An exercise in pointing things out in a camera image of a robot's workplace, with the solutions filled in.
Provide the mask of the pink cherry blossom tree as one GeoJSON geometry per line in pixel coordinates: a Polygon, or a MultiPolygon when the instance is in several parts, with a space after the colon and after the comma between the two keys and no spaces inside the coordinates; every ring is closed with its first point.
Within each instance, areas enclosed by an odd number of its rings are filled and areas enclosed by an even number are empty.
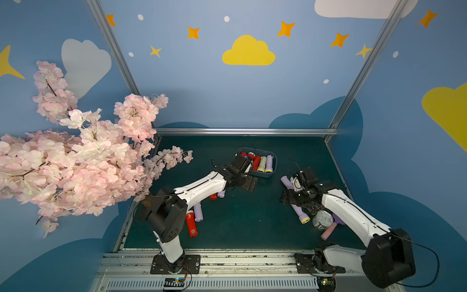
{"type": "Polygon", "coordinates": [[[1,198],[36,205],[46,234],[56,230],[60,217],[100,216],[116,203],[143,201],[164,170],[191,162],[192,151],[177,146],[151,155],[153,122],[168,105],[166,96],[130,94],[115,104],[116,121],[103,120],[100,111],[77,108],[57,65],[37,67],[38,112],[66,130],[1,138],[1,198]]]}

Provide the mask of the purple flashlight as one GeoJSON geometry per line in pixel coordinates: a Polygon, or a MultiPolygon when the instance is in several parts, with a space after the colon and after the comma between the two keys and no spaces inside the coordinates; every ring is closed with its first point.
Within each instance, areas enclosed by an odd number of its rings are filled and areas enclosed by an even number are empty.
{"type": "Polygon", "coordinates": [[[281,177],[281,182],[288,190],[294,190],[294,185],[287,176],[281,177]]]}
{"type": "Polygon", "coordinates": [[[224,198],[224,197],[225,197],[225,194],[226,194],[226,191],[223,190],[223,191],[217,193],[217,197],[218,197],[218,198],[224,198]]]}
{"type": "Polygon", "coordinates": [[[302,210],[301,207],[299,207],[299,206],[297,206],[295,204],[292,204],[291,206],[292,206],[293,210],[295,211],[295,213],[297,214],[301,224],[306,224],[307,222],[310,221],[309,215],[304,213],[304,211],[302,210]]]}
{"type": "Polygon", "coordinates": [[[202,222],[204,220],[203,210],[202,210],[200,203],[194,205],[193,212],[194,212],[195,221],[197,223],[202,222]]]}
{"type": "Polygon", "coordinates": [[[265,167],[266,173],[271,173],[274,171],[273,162],[274,162],[274,157],[272,155],[268,155],[266,157],[266,167],[265,167]]]}

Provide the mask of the blue plastic storage box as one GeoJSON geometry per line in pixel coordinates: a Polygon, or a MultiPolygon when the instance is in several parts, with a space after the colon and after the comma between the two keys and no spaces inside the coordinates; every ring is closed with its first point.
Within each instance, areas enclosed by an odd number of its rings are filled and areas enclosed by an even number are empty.
{"type": "Polygon", "coordinates": [[[236,154],[251,160],[248,171],[252,176],[270,178],[277,169],[277,155],[273,152],[254,147],[240,147],[236,154]]]}

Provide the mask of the left controller board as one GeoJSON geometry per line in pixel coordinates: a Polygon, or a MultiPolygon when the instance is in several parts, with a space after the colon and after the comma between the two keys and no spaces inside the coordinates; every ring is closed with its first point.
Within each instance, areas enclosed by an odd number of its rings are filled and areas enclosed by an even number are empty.
{"type": "Polygon", "coordinates": [[[186,288],[187,282],[181,278],[165,278],[162,285],[162,290],[165,292],[168,291],[182,291],[186,288]]]}

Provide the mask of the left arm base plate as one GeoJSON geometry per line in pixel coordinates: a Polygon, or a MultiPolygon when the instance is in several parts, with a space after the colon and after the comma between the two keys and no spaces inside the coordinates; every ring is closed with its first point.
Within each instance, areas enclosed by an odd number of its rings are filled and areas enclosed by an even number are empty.
{"type": "Polygon", "coordinates": [[[150,274],[199,274],[200,255],[183,255],[175,263],[170,263],[162,254],[154,256],[150,274]]]}

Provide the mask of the purple pink-handled spatula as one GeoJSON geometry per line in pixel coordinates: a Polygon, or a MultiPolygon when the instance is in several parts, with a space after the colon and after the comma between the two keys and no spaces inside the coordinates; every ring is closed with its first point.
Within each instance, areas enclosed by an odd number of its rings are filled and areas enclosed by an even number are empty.
{"type": "Polygon", "coordinates": [[[345,222],[342,221],[336,214],[333,214],[333,219],[333,224],[330,227],[328,227],[321,235],[322,240],[327,240],[338,225],[345,225],[345,222]]]}

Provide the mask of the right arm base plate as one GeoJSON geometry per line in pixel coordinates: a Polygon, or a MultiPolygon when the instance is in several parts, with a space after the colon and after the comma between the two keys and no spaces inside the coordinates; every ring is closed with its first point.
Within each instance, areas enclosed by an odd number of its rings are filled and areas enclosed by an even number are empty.
{"type": "Polygon", "coordinates": [[[299,274],[344,274],[345,268],[331,266],[321,252],[314,254],[295,253],[297,272],[299,274]]]}

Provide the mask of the pale green flashlight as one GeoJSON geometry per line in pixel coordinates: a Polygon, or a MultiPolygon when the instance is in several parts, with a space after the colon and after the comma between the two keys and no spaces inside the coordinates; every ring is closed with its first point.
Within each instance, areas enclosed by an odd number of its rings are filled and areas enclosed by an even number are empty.
{"type": "Polygon", "coordinates": [[[257,171],[258,171],[258,172],[266,172],[266,163],[267,163],[267,157],[266,157],[266,156],[262,156],[262,157],[260,158],[260,162],[259,162],[257,171]]]}

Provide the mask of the controller board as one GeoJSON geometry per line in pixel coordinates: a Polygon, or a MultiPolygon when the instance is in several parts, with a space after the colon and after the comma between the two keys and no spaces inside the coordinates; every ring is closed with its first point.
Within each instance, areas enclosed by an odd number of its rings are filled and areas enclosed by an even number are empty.
{"type": "Polygon", "coordinates": [[[168,291],[182,291],[186,288],[187,282],[181,278],[165,278],[162,285],[162,290],[165,292],[168,291]]]}
{"type": "Polygon", "coordinates": [[[317,278],[318,292],[335,292],[336,281],[332,278],[318,277],[317,278]]]}

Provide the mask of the aluminium rail base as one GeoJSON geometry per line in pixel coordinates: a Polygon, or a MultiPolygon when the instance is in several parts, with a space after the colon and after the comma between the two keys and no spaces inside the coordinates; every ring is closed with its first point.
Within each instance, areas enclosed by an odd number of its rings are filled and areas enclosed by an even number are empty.
{"type": "Polygon", "coordinates": [[[178,292],[316,292],[317,278],[335,279],[337,292],[377,292],[361,273],[299,274],[295,249],[188,249],[200,255],[199,274],[150,274],[157,249],[123,249],[105,254],[91,286],[92,292],[164,292],[165,278],[181,278],[178,292]]]}

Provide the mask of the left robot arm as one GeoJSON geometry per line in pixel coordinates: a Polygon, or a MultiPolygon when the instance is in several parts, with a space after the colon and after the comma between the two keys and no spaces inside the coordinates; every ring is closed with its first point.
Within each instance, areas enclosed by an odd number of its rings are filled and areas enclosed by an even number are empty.
{"type": "Polygon", "coordinates": [[[195,182],[175,189],[164,187],[142,201],[139,219],[151,227],[168,264],[176,269],[182,267],[185,252],[179,234],[186,214],[196,204],[231,187],[254,191],[257,178],[246,172],[251,163],[250,157],[236,155],[232,163],[216,167],[195,182]]]}

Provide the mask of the right controller board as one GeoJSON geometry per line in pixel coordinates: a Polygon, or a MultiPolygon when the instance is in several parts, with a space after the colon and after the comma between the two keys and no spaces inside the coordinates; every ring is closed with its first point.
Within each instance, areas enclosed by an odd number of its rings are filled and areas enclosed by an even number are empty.
{"type": "Polygon", "coordinates": [[[317,278],[318,292],[335,292],[336,281],[332,278],[318,277],[317,278]]]}

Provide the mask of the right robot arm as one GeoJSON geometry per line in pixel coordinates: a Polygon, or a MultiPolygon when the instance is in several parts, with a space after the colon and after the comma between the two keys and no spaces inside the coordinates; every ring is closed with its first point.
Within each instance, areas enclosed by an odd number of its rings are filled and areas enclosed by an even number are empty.
{"type": "Polygon", "coordinates": [[[297,262],[309,273],[333,275],[338,271],[364,274],[378,288],[387,288],[416,274],[411,238],[402,229],[392,229],[353,202],[331,181],[319,181],[310,169],[294,176],[283,176],[281,202],[291,205],[301,223],[316,214],[338,218],[361,240],[364,249],[345,248],[327,243],[314,249],[311,256],[296,254],[297,262]]]}

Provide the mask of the silver tin can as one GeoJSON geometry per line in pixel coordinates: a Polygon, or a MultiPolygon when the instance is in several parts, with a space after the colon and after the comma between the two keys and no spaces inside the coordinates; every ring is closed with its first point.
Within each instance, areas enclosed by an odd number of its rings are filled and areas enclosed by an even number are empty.
{"type": "Polygon", "coordinates": [[[313,226],[318,231],[325,231],[334,223],[332,214],[325,210],[320,210],[312,219],[313,226]]]}

